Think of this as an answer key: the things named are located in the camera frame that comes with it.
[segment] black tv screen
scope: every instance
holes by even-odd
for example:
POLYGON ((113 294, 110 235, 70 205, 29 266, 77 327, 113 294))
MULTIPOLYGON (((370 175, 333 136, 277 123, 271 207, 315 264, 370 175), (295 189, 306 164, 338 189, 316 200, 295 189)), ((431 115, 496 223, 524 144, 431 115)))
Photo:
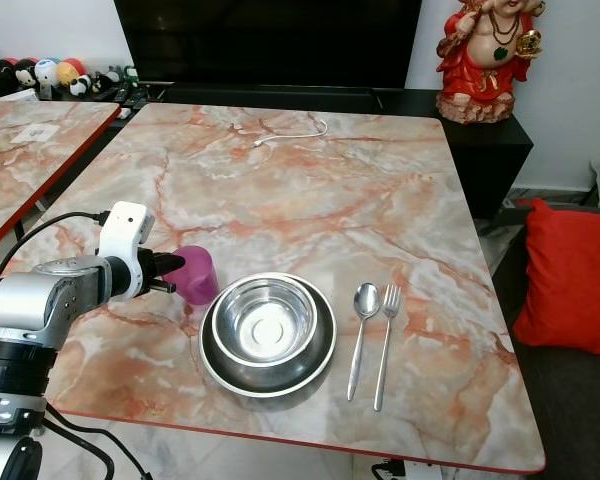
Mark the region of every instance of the black tv screen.
POLYGON ((140 80, 404 87, 421 0, 115 0, 140 80))

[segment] tv stand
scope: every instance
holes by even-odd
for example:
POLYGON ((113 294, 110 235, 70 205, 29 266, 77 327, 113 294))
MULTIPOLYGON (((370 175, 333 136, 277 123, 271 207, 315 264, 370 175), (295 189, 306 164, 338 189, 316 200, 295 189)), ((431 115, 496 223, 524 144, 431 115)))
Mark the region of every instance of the tv stand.
POLYGON ((169 103, 437 118, 444 127, 472 216, 493 218, 533 143, 515 117, 466 126, 442 118, 436 94, 436 90, 175 83, 164 97, 169 103))

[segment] necklace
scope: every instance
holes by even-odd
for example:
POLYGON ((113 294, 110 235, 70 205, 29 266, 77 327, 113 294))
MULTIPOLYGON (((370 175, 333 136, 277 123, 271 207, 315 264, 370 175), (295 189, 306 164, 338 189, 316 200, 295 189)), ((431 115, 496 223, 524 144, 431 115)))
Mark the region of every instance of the necklace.
POLYGON ((493 38, 496 40, 496 42, 498 42, 503 47, 506 47, 507 45, 509 45, 511 43, 511 41, 513 40, 513 37, 515 37, 516 33, 518 32, 518 27, 520 26, 520 15, 519 14, 516 15, 515 22, 513 22, 513 25, 511 25, 511 28, 509 30, 507 30, 506 32, 504 32, 500 29, 500 25, 498 25, 496 16, 493 14, 493 10, 491 10, 489 12, 489 20, 491 20, 491 26, 493 27, 493 38), (511 35, 511 37, 509 37, 509 39, 507 39, 506 41, 503 42, 498 38, 498 34, 511 35))

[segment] sofa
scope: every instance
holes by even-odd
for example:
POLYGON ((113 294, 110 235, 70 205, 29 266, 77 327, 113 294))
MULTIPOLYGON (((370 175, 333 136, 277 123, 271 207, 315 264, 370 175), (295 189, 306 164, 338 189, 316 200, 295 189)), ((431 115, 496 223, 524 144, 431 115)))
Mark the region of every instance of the sofa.
MULTIPOLYGON (((600 213, 600 209, 573 207, 600 213)), ((528 279, 523 228, 493 275, 546 454, 530 478, 600 480, 600 355, 561 347, 530 347, 513 334, 528 279)))

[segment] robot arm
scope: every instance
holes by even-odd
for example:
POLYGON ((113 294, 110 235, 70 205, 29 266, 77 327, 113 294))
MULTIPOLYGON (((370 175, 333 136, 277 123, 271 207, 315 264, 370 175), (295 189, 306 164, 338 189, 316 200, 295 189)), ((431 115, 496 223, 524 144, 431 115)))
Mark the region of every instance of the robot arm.
POLYGON ((153 221, 146 207, 118 202, 98 255, 44 263, 0 283, 0 480, 37 477, 42 450, 28 435, 42 424, 49 371, 73 321, 110 300, 175 290, 156 277, 184 259, 139 248, 153 221), (22 476, 31 468, 35 476, 22 476))

